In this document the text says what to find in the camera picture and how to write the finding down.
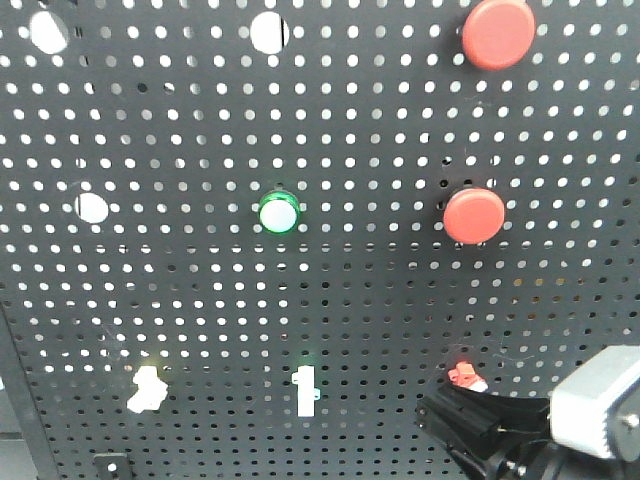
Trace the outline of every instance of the black perforated panel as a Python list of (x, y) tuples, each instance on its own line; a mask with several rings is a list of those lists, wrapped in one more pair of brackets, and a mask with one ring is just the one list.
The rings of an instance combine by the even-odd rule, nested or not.
[[(0, 296), (60, 478), (104, 452), (138, 478), (462, 478), (413, 424), (427, 383), (468, 359), (544, 396), (638, 343), (637, 2), (529, 2), (501, 72), (461, 53), (477, 2), (77, 3), (0, 6)], [(270, 9), (277, 55), (250, 38)], [(257, 224), (278, 185), (286, 236)], [(462, 247), (442, 209), (469, 185), (507, 222)], [(169, 398), (136, 415), (141, 365)]]

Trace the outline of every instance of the green indicator light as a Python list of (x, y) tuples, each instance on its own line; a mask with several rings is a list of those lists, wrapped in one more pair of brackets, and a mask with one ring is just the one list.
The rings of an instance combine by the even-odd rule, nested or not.
[(271, 233), (287, 233), (298, 224), (300, 203), (292, 193), (275, 190), (260, 200), (258, 217), (265, 230)]

